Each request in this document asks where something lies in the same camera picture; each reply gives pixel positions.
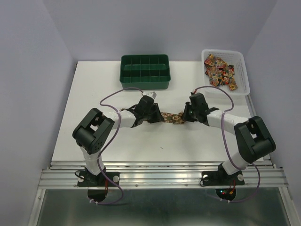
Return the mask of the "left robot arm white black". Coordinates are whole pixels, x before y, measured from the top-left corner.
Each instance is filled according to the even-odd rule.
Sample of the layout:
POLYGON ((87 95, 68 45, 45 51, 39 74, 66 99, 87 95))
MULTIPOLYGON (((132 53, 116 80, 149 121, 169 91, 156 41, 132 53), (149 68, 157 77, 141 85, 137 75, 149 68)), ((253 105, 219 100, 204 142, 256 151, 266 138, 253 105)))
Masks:
POLYGON ((143 95, 138 104, 120 111, 103 113, 92 108, 72 133, 76 144, 81 148, 88 171, 88 180, 95 186, 104 182, 104 164, 101 151, 108 146, 106 141, 112 130, 135 128, 143 122, 157 123, 164 121, 155 103, 155 93, 143 95))

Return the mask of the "paisley flamingo patterned tie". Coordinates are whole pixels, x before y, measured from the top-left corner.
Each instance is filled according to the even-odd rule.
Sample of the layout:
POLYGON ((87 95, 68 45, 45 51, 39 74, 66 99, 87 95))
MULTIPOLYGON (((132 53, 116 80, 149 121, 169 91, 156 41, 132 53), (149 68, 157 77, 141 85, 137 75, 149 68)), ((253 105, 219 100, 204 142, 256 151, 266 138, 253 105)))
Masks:
POLYGON ((184 124, 186 122, 186 120, 182 119, 183 112, 179 112, 178 114, 161 112, 161 115, 163 116, 163 122, 165 123, 184 124))

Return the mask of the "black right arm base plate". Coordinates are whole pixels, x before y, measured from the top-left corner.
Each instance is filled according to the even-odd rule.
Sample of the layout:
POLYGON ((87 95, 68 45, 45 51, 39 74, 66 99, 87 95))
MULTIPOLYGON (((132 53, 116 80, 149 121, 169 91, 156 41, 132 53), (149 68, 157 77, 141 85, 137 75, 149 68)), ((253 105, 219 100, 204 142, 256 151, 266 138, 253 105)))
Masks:
POLYGON ((201 175, 202 177, 199 183, 201 187, 245 185, 245 181, 241 171, 233 175, 228 175, 227 173, 219 173, 218 171, 202 171, 201 175))

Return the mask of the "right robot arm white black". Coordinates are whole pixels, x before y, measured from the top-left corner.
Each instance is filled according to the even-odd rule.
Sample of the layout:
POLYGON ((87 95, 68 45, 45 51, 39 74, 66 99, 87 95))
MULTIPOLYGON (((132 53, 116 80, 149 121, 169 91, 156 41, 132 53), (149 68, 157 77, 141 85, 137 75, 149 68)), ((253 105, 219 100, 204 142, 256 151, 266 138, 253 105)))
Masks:
POLYGON ((218 166, 216 171, 203 171, 202 183, 208 185, 226 185, 236 180, 246 167, 276 149, 263 119, 259 116, 244 118, 228 114, 216 107, 209 108, 201 93, 192 93, 186 102, 182 119, 188 122, 199 122, 209 127, 220 128, 222 137, 225 132, 235 136, 238 151, 218 166))

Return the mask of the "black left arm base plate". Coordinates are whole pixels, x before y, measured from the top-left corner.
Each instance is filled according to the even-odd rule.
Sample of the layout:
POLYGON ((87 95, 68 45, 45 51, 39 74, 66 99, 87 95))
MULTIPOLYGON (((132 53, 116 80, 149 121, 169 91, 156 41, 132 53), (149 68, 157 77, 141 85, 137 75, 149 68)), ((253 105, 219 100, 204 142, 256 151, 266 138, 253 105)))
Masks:
POLYGON ((109 182, 107 178, 100 173, 99 175, 93 175, 87 170, 75 171, 75 176, 78 179, 78 187, 105 187, 113 186, 112 182, 109 182))

